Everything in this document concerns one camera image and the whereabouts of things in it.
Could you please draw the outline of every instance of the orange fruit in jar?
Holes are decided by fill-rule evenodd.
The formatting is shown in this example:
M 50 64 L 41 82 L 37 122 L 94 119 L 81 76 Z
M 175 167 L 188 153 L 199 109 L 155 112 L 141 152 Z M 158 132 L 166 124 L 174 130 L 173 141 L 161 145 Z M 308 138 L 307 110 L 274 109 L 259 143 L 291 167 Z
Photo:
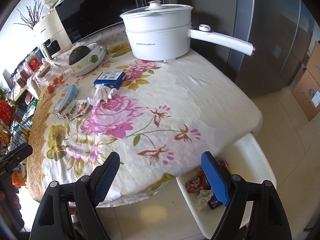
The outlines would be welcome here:
M 58 77 L 55 77 L 55 78 L 53 79 L 53 84 L 56 85 L 56 84 L 58 84 L 58 83 L 59 83 L 59 78 L 58 78 Z
M 63 83 L 63 75 L 61 75 L 61 76 L 58 77 L 58 82 L 59 82 L 60 84 Z
M 52 94 L 53 91 L 54 91 L 54 87 L 52 85 L 47 86 L 48 94 Z

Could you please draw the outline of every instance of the blue gripper pad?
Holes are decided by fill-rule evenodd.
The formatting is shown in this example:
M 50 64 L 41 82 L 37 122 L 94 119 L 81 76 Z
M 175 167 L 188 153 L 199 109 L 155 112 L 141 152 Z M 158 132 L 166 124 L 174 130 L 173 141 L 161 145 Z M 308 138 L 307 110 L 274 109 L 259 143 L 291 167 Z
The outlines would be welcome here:
M 217 199 L 222 202 L 225 206 L 230 203 L 228 196 L 227 183 L 218 171 L 217 166 L 219 165 L 210 152 L 204 152 L 201 155 L 201 167 L 206 175 L 212 190 Z
M 100 202 L 104 201 L 106 195 L 111 187 L 111 184 L 119 170 L 120 167 L 120 156 L 116 152 L 112 152 L 106 161 L 101 166 L 101 171 L 104 171 L 102 175 L 97 174 L 98 178 L 94 176 L 94 179 L 97 179 L 97 185 L 95 187 L 95 197 L 93 199 L 94 204 L 97 206 Z

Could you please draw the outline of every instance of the crumpled tissue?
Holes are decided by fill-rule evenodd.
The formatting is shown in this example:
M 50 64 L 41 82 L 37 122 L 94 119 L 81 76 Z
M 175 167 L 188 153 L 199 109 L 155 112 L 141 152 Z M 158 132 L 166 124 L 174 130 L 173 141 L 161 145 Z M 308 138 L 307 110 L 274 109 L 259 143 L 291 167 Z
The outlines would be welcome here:
M 208 204 L 208 201 L 211 199 L 211 197 L 213 196 L 213 191 L 210 190 L 206 190 L 206 189 L 202 189 L 199 192 L 199 195 L 197 196 L 196 200 L 195 200 L 195 206 L 196 206 L 196 211 L 200 212 L 201 209 L 203 209 L 204 207 L 206 207 Z
M 102 84 L 96 85 L 96 91 L 92 98 L 88 98 L 88 102 L 92 106 L 97 106 L 101 100 L 108 102 L 112 96 L 116 95 L 116 88 L 106 87 Z

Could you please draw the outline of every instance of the red label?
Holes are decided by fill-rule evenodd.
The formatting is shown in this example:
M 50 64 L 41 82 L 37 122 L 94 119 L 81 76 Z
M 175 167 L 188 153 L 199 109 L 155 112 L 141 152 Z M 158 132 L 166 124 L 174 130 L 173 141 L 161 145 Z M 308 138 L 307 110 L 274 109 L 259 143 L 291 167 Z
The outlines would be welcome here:
M 28 61 L 28 66 L 29 68 L 34 72 L 37 70 L 37 68 L 41 65 L 40 60 L 36 57 L 33 56 L 29 61 Z

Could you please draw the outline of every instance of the dried twig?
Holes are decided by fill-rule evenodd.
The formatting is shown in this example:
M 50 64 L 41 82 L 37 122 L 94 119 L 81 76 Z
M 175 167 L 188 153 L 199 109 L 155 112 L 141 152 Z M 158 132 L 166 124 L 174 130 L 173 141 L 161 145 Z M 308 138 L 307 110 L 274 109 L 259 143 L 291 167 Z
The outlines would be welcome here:
M 22 23 L 14 23 L 14 24 L 20 24 L 20 25 L 25 25 L 31 28 L 31 30 L 33 30 L 33 27 L 36 25 L 36 23 L 38 21 L 40 21 L 40 17 L 41 17 L 41 13 L 42 13 L 42 9 L 43 6 L 41 7 L 41 2 L 39 0 L 34 0 L 35 1 L 35 5 L 33 6 L 33 8 L 31 8 L 31 6 L 27 6 L 27 11 L 28 11 L 28 18 L 25 17 L 21 11 L 18 12 L 20 13 L 20 18 L 22 21 L 24 21 L 25 24 Z

